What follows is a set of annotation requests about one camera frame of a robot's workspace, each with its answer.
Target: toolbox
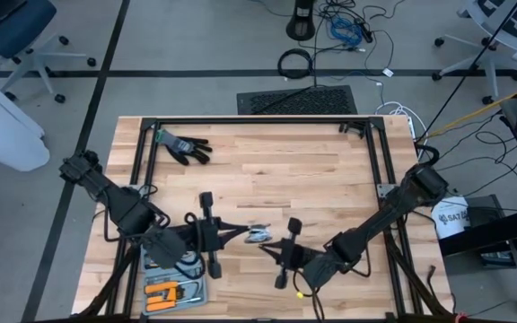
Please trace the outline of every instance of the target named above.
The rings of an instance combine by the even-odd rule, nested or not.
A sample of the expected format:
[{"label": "toolbox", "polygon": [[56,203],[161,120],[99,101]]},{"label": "toolbox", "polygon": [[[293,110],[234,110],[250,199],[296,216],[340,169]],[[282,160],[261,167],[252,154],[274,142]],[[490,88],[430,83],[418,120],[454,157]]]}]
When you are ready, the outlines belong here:
[{"label": "toolbox", "polygon": [[[194,252],[188,252],[182,259],[192,263],[196,259]],[[177,263],[188,275],[198,275],[203,268],[200,258],[193,265]],[[205,276],[191,280],[175,267],[158,267],[141,247],[141,270],[143,278],[143,308],[146,316],[158,315],[174,310],[184,310],[201,306],[208,302],[206,297]]]}]

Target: blue cable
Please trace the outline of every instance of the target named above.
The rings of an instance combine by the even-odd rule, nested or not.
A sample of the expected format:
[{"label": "blue cable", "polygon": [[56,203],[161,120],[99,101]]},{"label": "blue cable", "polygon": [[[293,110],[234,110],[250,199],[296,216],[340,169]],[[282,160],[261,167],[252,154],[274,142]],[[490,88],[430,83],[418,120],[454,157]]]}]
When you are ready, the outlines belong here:
[{"label": "blue cable", "polygon": [[327,23],[332,39],[340,40],[350,48],[356,48],[363,41],[363,32],[355,23],[339,16],[332,18]]}]

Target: work glove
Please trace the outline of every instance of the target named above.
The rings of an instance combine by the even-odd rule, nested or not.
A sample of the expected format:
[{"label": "work glove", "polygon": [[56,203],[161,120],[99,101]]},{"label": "work glove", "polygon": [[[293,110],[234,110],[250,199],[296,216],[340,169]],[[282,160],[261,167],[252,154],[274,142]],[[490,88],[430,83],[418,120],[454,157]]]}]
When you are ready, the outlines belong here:
[{"label": "work glove", "polygon": [[206,164],[211,160],[205,153],[201,152],[205,151],[210,153],[213,151],[213,148],[206,146],[206,144],[208,144],[208,140],[206,139],[177,137],[161,129],[157,131],[155,141],[159,144],[164,144],[172,158],[182,165],[188,166],[186,156],[194,157],[202,164]]}]

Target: wooden tabletop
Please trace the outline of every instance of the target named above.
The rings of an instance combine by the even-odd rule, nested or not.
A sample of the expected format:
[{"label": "wooden tabletop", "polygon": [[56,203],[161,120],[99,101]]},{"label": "wooden tabletop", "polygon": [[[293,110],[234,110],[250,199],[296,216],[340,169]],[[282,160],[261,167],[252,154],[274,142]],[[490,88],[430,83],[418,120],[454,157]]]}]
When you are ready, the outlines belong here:
[{"label": "wooden tabletop", "polygon": [[[384,117],[396,178],[416,163],[416,153],[405,117]],[[140,117],[118,121],[106,175],[127,185],[139,136]],[[165,126],[174,135],[209,140],[214,152],[211,163],[195,161],[188,167],[176,163],[165,149],[159,149],[153,183],[159,191],[151,201],[169,214],[172,224],[181,224],[187,212],[202,216],[197,196],[214,194],[214,214],[228,223],[270,223],[274,240],[288,235],[289,217],[302,220],[297,242],[322,249],[340,231],[355,227],[378,210],[365,140],[355,134],[340,134],[337,125],[173,125]],[[145,141],[145,155],[139,183],[145,178],[151,133]],[[380,143],[375,145],[383,166]],[[386,179],[384,169],[382,177]],[[420,212],[429,214],[422,208]],[[99,292],[113,269],[117,243],[103,239],[102,215],[92,225],[83,269],[74,300],[73,313],[83,310]],[[116,232],[110,224],[111,235]],[[451,309],[450,287],[444,271],[432,223],[419,216],[407,220],[414,265],[425,282],[430,265],[436,266],[432,280],[441,303]],[[279,267],[255,245],[244,244],[244,235],[218,252],[223,278],[207,277],[209,303],[169,313],[165,318],[181,319],[314,319],[311,300],[296,297],[292,283],[285,290],[274,287]],[[370,241],[372,276],[336,274],[319,296],[327,319],[380,319],[396,312],[384,239]],[[356,266],[366,271],[367,259]],[[400,272],[407,311],[412,310],[407,280]],[[137,277],[133,316],[141,310],[141,281]],[[116,312],[122,311],[127,277],[119,287]],[[299,283],[304,290],[306,285]]]}]

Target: chair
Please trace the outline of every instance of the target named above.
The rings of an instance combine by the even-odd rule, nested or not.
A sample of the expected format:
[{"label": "chair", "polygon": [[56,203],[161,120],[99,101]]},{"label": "chair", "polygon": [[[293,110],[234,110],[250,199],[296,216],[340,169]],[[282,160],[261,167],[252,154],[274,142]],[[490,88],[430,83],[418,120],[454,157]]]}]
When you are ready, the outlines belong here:
[{"label": "chair", "polygon": [[[0,58],[11,58],[17,64],[15,71],[11,73],[0,89],[1,92],[5,92],[13,83],[34,68],[47,86],[48,91],[54,94],[55,91],[48,77],[48,73],[51,71],[46,66],[48,58],[86,57],[85,54],[54,52],[52,45],[55,40],[63,45],[69,43],[69,39],[65,36],[57,37],[54,35],[47,39],[40,48],[31,48],[31,44],[51,22],[56,12],[56,7],[49,0],[27,0],[25,4],[0,21]],[[95,59],[89,57],[87,65],[95,66]],[[10,100],[15,99],[15,96],[10,92],[6,92],[5,95]],[[63,103],[65,100],[64,95],[55,95],[55,101]]]},{"label": "chair", "polygon": [[[483,31],[491,36],[516,5],[516,2],[516,0],[466,0],[462,8],[458,11],[458,16],[471,18]],[[446,39],[455,40],[462,44],[482,49],[490,40],[490,37],[485,37],[482,39],[481,44],[476,44],[451,35],[444,35],[436,39],[434,45],[440,47],[444,44]],[[496,47],[498,44],[513,48],[515,54],[512,57],[507,57],[497,53]],[[445,74],[458,69],[469,68],[475,58],[476,56],[468,57],[454,65],[444,68],[438,73],[433,73],[432,79],[438,81]],[[495,42],[488,47],[485,54],[478,60],[477,65],[482,66],[486,72],[491,95],[482,98],[482,102],[487,105],[498,98],[498,86],[495,74],[496,67],[501,66],[517,71],[517,9],[505,26],[498,32],[495,37]],[[517,81],[517,73],[512,74],[512,78]]]}]

